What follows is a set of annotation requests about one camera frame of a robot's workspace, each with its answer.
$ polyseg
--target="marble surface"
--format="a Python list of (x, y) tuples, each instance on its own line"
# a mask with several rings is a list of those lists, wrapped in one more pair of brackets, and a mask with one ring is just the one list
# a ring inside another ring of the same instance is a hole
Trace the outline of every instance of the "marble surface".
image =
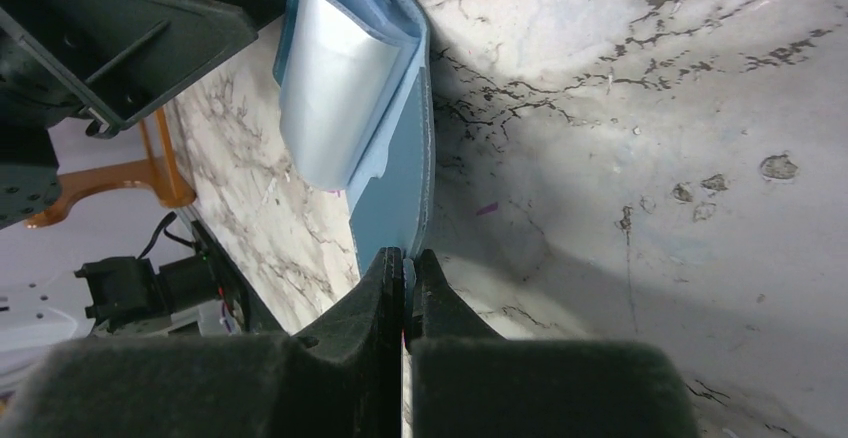
[[(845, 436), (848, 0), (419, 2), (454, 289), (509, 337), (660, 346), (704, 436)], [(197, 211), (297, 331), (358, 277), (343, 197), (279, 137), (278, 37), (168, 111)]]

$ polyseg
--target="black bracket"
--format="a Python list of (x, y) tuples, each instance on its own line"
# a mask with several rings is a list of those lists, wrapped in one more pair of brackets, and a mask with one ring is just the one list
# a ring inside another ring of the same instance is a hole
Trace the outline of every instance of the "black bracket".
[(0, 0), (0, 123), (115, 136), (257, 37), (285, 0)]
[(55, 203), (58, 171), (47, 130), (0, 124), (0, 229)]

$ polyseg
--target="black cable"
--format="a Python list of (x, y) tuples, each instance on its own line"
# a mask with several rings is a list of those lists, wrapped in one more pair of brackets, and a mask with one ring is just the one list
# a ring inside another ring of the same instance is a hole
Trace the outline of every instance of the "black cable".
[(175, 241), (183, 246), (187, 246), (194, 251), (197, 251), (197, 243), (194, 241), (188, 241), (185, 238), (180, 238), (177, 235), (171, 234), (167, 228), (162, 231), (162, 234), (165, 235), (166, 238), (169, 238), (171, 241)]
[(153, 247), (156, 245), (156, 240), (159, 239), (159, 234), (162, 233), (162, 230), (164, 230), (168, 225), (173, 223), (176, 219), (177, 214), (173, 211), (165, 215), (164, 218), (162, 218), (162, 221), (160, 221), (159, 224), (156, 225), (156, 229), (153, 230), (153, 236), (150, 237), (150, 241), (147, 242), (147, 246), (145, 246), (141, 254), (138, 255), (139, 260), (147, 256), (148, 253), (150, 253), (150, 250), (152, 250)]
[(163, 231), (165, 232), (165, 236), (170, 238), (171, 240), (173, 240), (173, 241), (175, 241), (175, 242), (177, 242), (181, 245), (187, 246), (187, 247), (191, 248), (192, 250), (194, 250), (195, 252), (197, 251), (197, 248), (198, 248), (197, 243), (195, 243), (193, 241), (188, 241), (184, 238), (180, 238), (179, 236), (176, 236), (176, 235), (174, 235), (174, 234), (172, 234), (171, 232), (168, 231), (167, 228), (176, 219), (177, 219), (177, 214), (174, 213), (173, 211), (168, 213), (167, 215), (165, 215), (164, 218), (162, 218), (162, 221), (160, 221), (159, 224), (156, 225), (156, 229), (153, 230), (153, 236), (150, 237), (150, 241), (147, 243), (147, 246), (145, 246), (144, 250), (142, 250), (141, 254), (138, 255), (139, 260), (144, 258), (145, 256), (147, 256), (148, 253), (150, 253), (150, 250), (152, 250), (153, 247), (156, 245), (156, 240), (159, 239), (159, 235)]

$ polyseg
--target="white marble countertop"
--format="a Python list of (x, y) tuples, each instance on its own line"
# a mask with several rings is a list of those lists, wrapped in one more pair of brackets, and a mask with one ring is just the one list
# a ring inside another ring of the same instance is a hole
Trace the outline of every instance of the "white marble countertop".
[[(660, 346), (705, 436), (844, 436), (848, 0), (419, 0), (428, 236), (509, 337)], [(297, 331), (358, 279), (278, 132), (279, 22), (171, 105), (197, 211)]]

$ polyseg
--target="orange bracket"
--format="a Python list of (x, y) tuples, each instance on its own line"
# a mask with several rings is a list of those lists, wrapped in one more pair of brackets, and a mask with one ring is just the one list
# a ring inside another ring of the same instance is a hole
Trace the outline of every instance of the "orange bracket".
[(191, 204), (197, 195), (177, 171), (171, 134), (162, 108), (156, 110), (156, 125), (159, 128), (164, 157), (153, 156), (147, 126), (143, 120), (140, 121), (141, 139), (147, 159), (59, 175), (62, 195), (50, 208), (29, 218), (27, 228), (41, 228), (58, 223), (67, 218), (71, 208), (86, 196), (120, 188), (146, 188), (156, 194), (159, 203), (165, 208), (179, 208)]

